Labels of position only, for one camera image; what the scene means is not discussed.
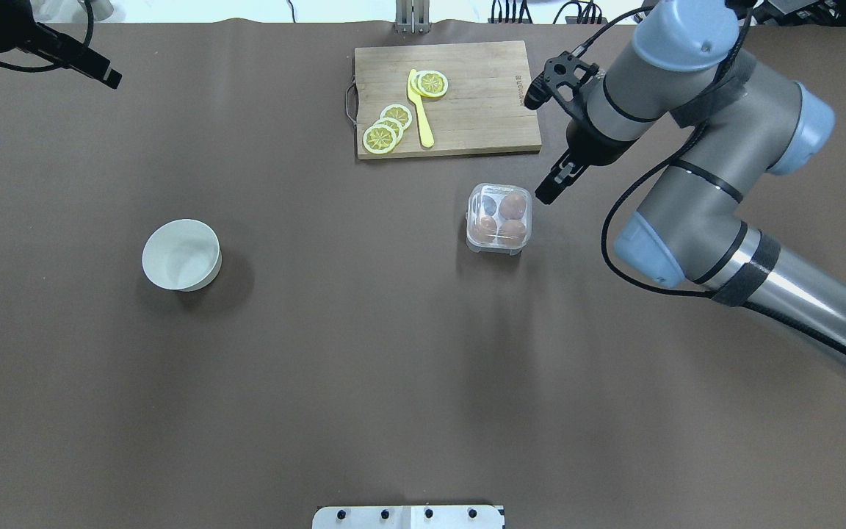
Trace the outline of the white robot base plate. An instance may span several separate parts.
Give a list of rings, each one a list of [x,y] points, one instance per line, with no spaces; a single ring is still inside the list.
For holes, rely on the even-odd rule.
[[[504,508],[495,505],[325,506],[312,528],[505,528]]]

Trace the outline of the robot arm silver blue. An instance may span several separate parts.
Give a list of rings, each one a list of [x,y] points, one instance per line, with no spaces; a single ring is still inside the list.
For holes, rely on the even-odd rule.
[[[652,168],[654,186],[601,253],[648,279],[643,288],[749,309],[801,334],[846,369],[846,285],[736,217],[764,174],[798,170],[835,127],[829,105],[756,60],[732,1],[657,1],[606,71],[587,39],[544,64],[524,94],[570,117],[567,150],[538,185],[550,204],[588,168],[618,160],[662,116],[691,137]]]

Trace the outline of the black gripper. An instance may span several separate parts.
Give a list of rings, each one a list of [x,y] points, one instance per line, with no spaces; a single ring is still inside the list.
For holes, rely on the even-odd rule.
[[[571,121],[566,128],[567,150],[538,184],[535,197],[550,205],[590,167],[611,165],[632,146],[632,140],[612,140],[590,121]]]

